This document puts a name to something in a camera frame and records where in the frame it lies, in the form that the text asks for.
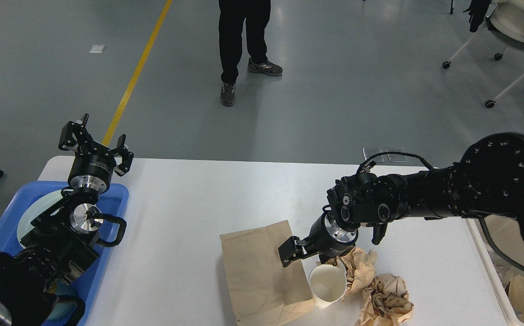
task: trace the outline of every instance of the paper cup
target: paper cup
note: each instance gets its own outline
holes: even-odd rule
[[[320,309],[338,301],[346,291],[346,272],[342,262],[338,264],[339,266],[318,265],[310,272],[308,283],[314,305]]]

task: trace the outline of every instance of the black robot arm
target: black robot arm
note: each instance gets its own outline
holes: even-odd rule
[[[100,256],[96,244],[116,246],[125,235],[125,220],[101,213],[95,204],[109,189],[113,171],[129,171],[133,153],[127,150],[125,135],[115,149],[95,142],[86,130],[87,120],[85,114],[82,120],[69,121],[61,132],[59,148],[75,152],[62,198],[31,221],[34,228],[21,239],[26,249],[15,256],[0,252],[0,326],[39,326],[57,303],[76,306],[65,324],[76,326],[85,303],[76,296],[55,295],[55,283],[76,281]],[[119,165],[117,156],[123,158]],[[105,221],[119,225],[112,241],[101,239],[98,232]]]
[[[283,266],[322,254],[350,250],[361,226],[373,227],[379,244],[391,221],[407,216],[442,219],[501,215],[516,219],[524,239],[524,135],[494,134],[471,145],[461,161],[412,175],[376,176],[361,164],[357,174],[336,180],[328,206],[307,238],[287,239],[279,248]]]

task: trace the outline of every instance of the brown paper bag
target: brown paper bag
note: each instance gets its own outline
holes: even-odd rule
[[[239,326],[279,326],[314,308],[302,262],[282,267],[288,221],[220,235],[227,287]]]
[[[524,277],[516,275],[510,281],[508,298],[514,308],[517,319],[524,322]]]

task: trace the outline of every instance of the gray floor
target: gray floor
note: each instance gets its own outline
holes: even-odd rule
[[[90,113],[101,141],[165,3],[0,1],[0,215],[65,154],[68,120]],[[363,147],[398,146],[450,165],[483,136],[524,133],[524,81],[483,106],[524,71],[524,53],[495,62],[502,46],[485,34],[441,68],[471,36],[456,5],[273,0],[268,56],[284,75],[248,74],[244,53],[226,108],[217,3],[173,0],[111,145],[125,133],[137,157],[352,164]]]

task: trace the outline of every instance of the crumpled brown paper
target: crumpled brown paper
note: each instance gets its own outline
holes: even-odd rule
[[[524,322],[524,277],[521,275],[514,276],[508,287],[508,298],[514,308],[517,319]]]
[[[300,260],[283,268],[288,221],[220,235],[231,307],[239,326],[280,326],[314,308]]]
[[[376,262],[375,250],[369,250],[367,254],[361,248],[355,247],[345,256],[341,256],[340,259],[346,268],[345,297],[361,291],[372,283],[372,279],[374,279],[376,274],[376,269],[374,268]],[[326,263],[333,264],[334,260],[331,259]]]
[[[392,274],[376,276],[362,291],[365,305],[355,326],[399,326],[413,316],[407,285]]]

